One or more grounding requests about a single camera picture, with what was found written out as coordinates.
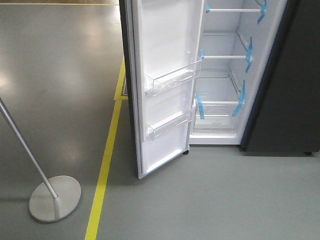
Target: epoxy floor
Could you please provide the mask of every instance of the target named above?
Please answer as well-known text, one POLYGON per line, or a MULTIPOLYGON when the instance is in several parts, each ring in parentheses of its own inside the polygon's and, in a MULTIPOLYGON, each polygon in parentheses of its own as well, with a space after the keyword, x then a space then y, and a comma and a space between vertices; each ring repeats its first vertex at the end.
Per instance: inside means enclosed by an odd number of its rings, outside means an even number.
MULTIPOLYGON (((41 179, 0 117, 0 239, 83 240, 122 59, 117 6, 0 6, 0 95, 48 177, 82 186, 72 215, 33 220, 41 179)), ((320 154, 191 147, 142 180, 123 101, 98 240, 319 240, 320 154)))
POLYGON ((319 240, 320 154, 191 147, 136 178, 123 103, 98 240, 319 240))
POLYGON ((42 182, 0 115, 0 240, 83 240, 123 58, 119 6, 0 5, 0 96, 47 176, 82 187, 68 218, 41 224, 42 182))

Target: yellow floor line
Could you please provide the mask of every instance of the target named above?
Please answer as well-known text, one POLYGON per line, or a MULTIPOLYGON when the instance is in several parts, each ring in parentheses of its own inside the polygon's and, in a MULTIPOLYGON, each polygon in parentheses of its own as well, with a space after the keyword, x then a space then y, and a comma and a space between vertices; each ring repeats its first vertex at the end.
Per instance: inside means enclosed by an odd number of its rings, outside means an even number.
POLYGON ((2 2, 0 5, 69 5, 69 6, 119 6, 116 3, 49 3, 49 2, 2 2))
POLYGON ((109 175, 111 157, 114 150, 117 128, 120 118, 120 109, 122 100, 116 100, 113 108, 112 120, 109 128, 109 134, 106 140, 104 155, 100 168, 98 183, 96 185, 92 209, 88 226, 86 229, 85 240, 96 240, 99 222, 101 217, 101 211, 104 203, 105 192, 107 187, 107 179, 109 175))
POLYGON ((119 72, 118 83, 116 85, 114 100, 128 100, 128 96, 122 96, 122 90, 125 84, 126 66, 125 58, 122 59, 122 64, 119 72))

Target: crisper drawer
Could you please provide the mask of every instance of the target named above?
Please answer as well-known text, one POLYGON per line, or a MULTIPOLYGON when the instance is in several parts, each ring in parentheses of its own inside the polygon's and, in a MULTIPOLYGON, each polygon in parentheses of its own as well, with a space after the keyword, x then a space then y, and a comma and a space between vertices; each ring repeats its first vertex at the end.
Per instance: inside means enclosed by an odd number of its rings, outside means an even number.
POLYGON ((189 65, 162 76, 155 77, 145 74, 145 91, 152 96, 156 96, 180 84, 193 80, 200 74, 202 59, 198 57, 196 61, 191 60, 190 62, 189 65))
POLYGON ((235 134, 239 123, 242 90, 232 73, 225 77, 198 78, 193 134, 235 134))
POLYGON ((233 133, 236 131, 239 117, 232 116, 232 114, 238 102, 203 102, 202 106, 204 116, 201 119, 199 107, 197 107, 194 133, 210 134, 221 130, 233 133))

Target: glass shelf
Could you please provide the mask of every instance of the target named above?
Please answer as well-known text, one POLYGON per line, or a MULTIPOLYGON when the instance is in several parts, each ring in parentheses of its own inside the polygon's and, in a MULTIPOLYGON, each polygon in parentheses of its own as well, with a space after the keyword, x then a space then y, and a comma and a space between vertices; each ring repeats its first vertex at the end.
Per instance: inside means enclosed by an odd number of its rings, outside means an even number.
POLYGON ((165 119, 153 125, 147 126, 148 138, 154 140, 160 136, 168 133, 173 128, 180 126, 182 124, 187 124, 191 122, 194 116, 195 109, 192 108, 189 112, 182 115, 174 115, 171 119, 165 119))
POLYGON ((202 59, 198 57, 196 62, 156 78, 145 74, 145 91, 152 96, 156 96, 193 80, 200 74, 201 62, 202 59))

